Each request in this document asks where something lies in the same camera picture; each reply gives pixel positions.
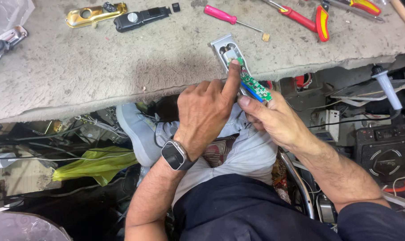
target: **finger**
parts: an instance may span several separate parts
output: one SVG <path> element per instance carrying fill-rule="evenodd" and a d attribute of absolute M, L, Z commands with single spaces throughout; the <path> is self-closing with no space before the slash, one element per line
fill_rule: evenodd
<path fill-rule="evenodd" d="M 240 96 L 238 98 L 238 105 L 243 111 L 258 118 L 262 123 L 267 123 L 271 119 L 272 110 L 268 109 L 258 100 L 250 98 L 248 96 Z"/>
<path fill-rule="evenodd" d="M 290 108 L 280 92 L 268 90 L 271 93 L 272 100 L 266 105 L 270 110 L 276 110 L 281 113 L 286 113 Z"/>
<path fill-rule="evenodd" d="M 208 86 L 210 85 L 209 81 L 204 80 L 203 82 L 201 82 L 195 89 L 195 91 L 198 92 L 205 92 L 207 91 Z"/>
<path fill-rule="evenodd" d="M 255 122 L 260 122 L 260 120 L 252 115 L 250 115 L 249 113 L 246 113 L 246 118 L 248 121 L 250 121 L 251 123 L 255 123 Z"/>
<path fill-rule="evenodd" d="M 213 93 L 220 93 L 223 88 L 223 83 L 219 79 L 214 79 L 210 82 L 210 85 L 207 88 L 207 92 L 213 92 Z"/>
<path fill-rule="evenodd" d="M 265 127 L 263 126 L 262 123 L 252 123 L 252 125 L 258 130 L 258 131 L 266 131 Z"/>
<path fill-rule="evenodd" d="M 234 101 L 241 83 L 241 65 L 238 60 L 232 60 L 229 64 L 228 79 L 222 90 L 222 95 L 230 101 Z"/>
<path fill-rule="evenodd" d="M 196 85 L 190 85 L 186 90 L 183 90 L 182 93 L 190 93 L 196 89 Z"/>

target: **smartwatch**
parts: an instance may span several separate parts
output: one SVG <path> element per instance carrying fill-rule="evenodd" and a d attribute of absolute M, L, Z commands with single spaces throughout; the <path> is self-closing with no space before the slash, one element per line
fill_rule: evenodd
<path fill-rule="evenodd" d="M 175 171 L 189 170 L 196 162 L 196 160 L 189 160 L 186 150 L 175 140 L 168 140 L 162 148 L 161 154 L 168 162 L 171 169 Z"/>

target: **yellow plastic bag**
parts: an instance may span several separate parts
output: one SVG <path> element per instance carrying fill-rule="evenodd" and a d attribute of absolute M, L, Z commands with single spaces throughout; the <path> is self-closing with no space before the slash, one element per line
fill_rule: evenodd
<path fill-rule="evenodd" d="M 95 148 L 86 151 L 82 158 L 98 159 L 99 160 L 84 160 L 79 159 L 76 162 L 67 164 L 55 170 L 52 174 L 52 180 L 63 181 L 67 179 L 80 177 L 93 177 L 100 186 L 106 186 L 112 178 L 122 169 L 131 165 L 137 164 L 137 159 L 134 152 L 128 149 L 111 146 L 106 148 Z M 124 151 L 124 152 L 101 152 L 101 151 Z"/>

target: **white soldering iron handle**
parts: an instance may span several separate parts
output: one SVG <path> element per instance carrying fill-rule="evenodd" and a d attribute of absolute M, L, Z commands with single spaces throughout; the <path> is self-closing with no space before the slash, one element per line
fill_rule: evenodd
<path fill-rule="evenodd" d="M 390 80 L 387 76 L 388 70 L 382 71 L 379 74 L 372 75 L 372 78 L 376 78 L 379 84 L 381 85 L 382 89 L 384 90 L 385 94 L 387 95 L 388 100 L 390 101 L 392 108 L 394 110 L 400 110 L 403 107 L 394 91 L 394 88 L 391 85 Z"/>

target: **green circuit board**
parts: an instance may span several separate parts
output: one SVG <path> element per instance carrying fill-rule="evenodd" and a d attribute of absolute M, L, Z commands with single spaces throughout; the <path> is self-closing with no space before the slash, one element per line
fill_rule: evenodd
<path fill-rule="evenodd" d="M 265 100 L 267 102 L 270 102 L 272 100 L 271 93 L 268 92 L 266 88 L 263 87 L 261 84 L 259 84 L 259 82 L 256 81 L 252 76 L 246 73 L 241 77 L 241 81 L 262 100 Z"/>
<path fill-rule="evenodd" d="M 238 57 L 237 60 L 241 66 L 245 66 L 242 57 Z M 259 96 L 259 101 L 262 102 L 265 100 L 267 102 L 270 102 L 272 100 L 271 93 L 269 93 L 264 86 L 259 84 L 259 82 L 256 81 L 252 76 L 250 76 L 247 72 L 241 73 L 241 81 L 244 85 L 246 85 L 247 90 Z"/>

